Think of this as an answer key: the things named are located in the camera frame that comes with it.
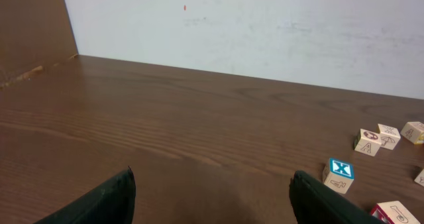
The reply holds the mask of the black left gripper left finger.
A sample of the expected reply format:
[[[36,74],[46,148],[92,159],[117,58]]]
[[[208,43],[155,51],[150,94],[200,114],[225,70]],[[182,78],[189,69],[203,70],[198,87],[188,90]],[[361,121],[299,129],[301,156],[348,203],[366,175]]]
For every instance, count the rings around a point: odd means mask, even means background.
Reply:
[[[134,174],[127,168],[36,224],[131,224],[135,197]]]

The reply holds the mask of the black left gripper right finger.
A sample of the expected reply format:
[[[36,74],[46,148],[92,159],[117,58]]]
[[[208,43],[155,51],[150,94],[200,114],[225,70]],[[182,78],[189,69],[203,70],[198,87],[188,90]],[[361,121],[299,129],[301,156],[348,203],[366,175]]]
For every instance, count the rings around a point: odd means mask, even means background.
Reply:
[[[383,224],[303,170],[290,180],[289,197],[299,224]]]

